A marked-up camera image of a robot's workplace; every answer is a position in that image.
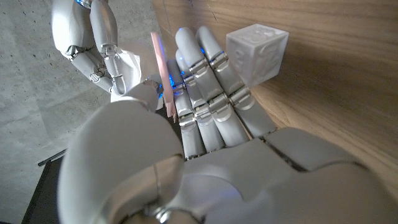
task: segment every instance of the robot finger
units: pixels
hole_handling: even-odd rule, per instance
[[[275,124],[251,95],[249,89],[244,86],[211,30],[205,26],[200,27],[196,38],[249,134],[253,138],[261,138],[266,133],[275,130]]]
[[[205,101],[221,94],[223,89],[202,54],[192,31],[186,27],[180,28],[175,35],[175,41]]]
[[[200,27],[196,39],[227,96],[244,86],[242,79],[229,64],[227,54],[223,52],[209,28]]]
[[[174,102],[180,118],[185,155],[195,153],[199,156],[204,152],[199,150],[203,145],[206,152],[221,149],[224,147],[224,142],[211,116],[206,119],[195,119],[193,108],[204,105],[206,101],[201,96],[179,50],[176,52],[176,58],[177,60],[169,60],[167,66],[174,83]]]
[[[186,159],[191,159],[205,153],[197,122],[193,119],[192,104],[187,90],[184,88],[181,71],[177,61],[167,61],[167,68],[170,72],[170,84],[174,92],[174,103],[179,118],[182,145]]]
[[[189,98],[191,100],[192,108],[196,108],[197,106],[204,105],[206,101],[203,99],[198,86],[194,80],[194,77],[189,71],[188,65],[185,63],[185,60],[181,54],[180,50],[177,50],[175,53],[175,58],[177,60],[178,67],[181,70],[181,77],[184,80],[185,88],[189,94]]]
[[[195,108],[196,119],[204,119],[216,113],[214,116],[217,119],[213,121],[226,146],[232,147],[248,141],[249,138],[235,111],[228,106],[228,99],[225,101],[222,97],[221,101],[214,101],[215,98],[224,95],[224,89],[218,83],[192,31],[186,27],[181,28],[175,36],[175,41],[181,53],[179,60],[184,59],[193,76],[193,78],[187,77],[185,83],[189,85],[190,82],[195,81],[202,97],[209,102],[208,105],[201,106],[199,110]]]

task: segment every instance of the wood grain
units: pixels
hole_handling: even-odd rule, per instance
[[[398,198],[398,2],[152,0],[167,55],[179,27],[225,35],[260,23],[289,31],[282,68],[252,89],[278,126],[362,159]]]

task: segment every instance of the wooden table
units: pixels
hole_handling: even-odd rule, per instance
[[[280,127],[362,159],[398,198],[398,1],[152,0],[169,58],[179,27],[290,32],[282,68],[252,93]]]

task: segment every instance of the blue led light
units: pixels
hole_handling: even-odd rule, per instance
[[[170,85],[172,87],[174,87],[174,81],[173,81],[173,78],[172,78],[171,74],[169,74],[169,79],[170,79]]]

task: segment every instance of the metal joint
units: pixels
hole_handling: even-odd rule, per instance
[[[105,48],[106,56],[114,56],[116,55],[116,49],[114,45],[102,45],[102,48]]]
[[[193,123],[195,123],[196,119],[193,113],[187,114],[179,118],[180,126],[187,127]]]
[[[173,88],[174,95],[182,94],[183,91],[184,91],[184,89],[185,89],[185,84],[184,84],[184,83],[181,83],[181,84],[176,85],[176,86]]]
[[[232,93],[229,98],[229,101],[234,106],[250,96],[251,96],[250,89],[245,86],[245,87],[242,87],[242,88],[236,90],[236,92]]]
[[[227,108],[229,104],[229,99],[225,93],[222,93],[209,101],[209,111],[210,113],[219,113]]]
[[[222,63],[226,62],[228,60],[228,55],[224,52],[221,52],[217,57],[215,57],[211,62],[210,62],[210,67],[214,70],[217,67],[219,67]]]
[[[189,71],[192,74],[195,74],[196,72],[199,72],[201,69],[206,68],[208,66],[207,60],[204,58],[200,62],[196,63],[194,66],[189,68]]]
[[[192,85],[194,81],[195,78],[193,77],[193,75],[184,78],[184,83],[187,85]]]
[[[71,45],[71,46],[69,46],[68,50],[66,52],[63,52],[62,54],[67,59],[69,59],[69,61],[72,61],[73,59],[75,59],[75,57],[78,54],[80,54],[80,53],[82,53],[82,52],[84,52],[86,50],[88,50],[88,49],[86,49],[84,47],[78,47],[78,46],[75,46],[75,45]]]
[[[195,119],[207,118],[211,115],[208,104],[204,104],[195,108]]]

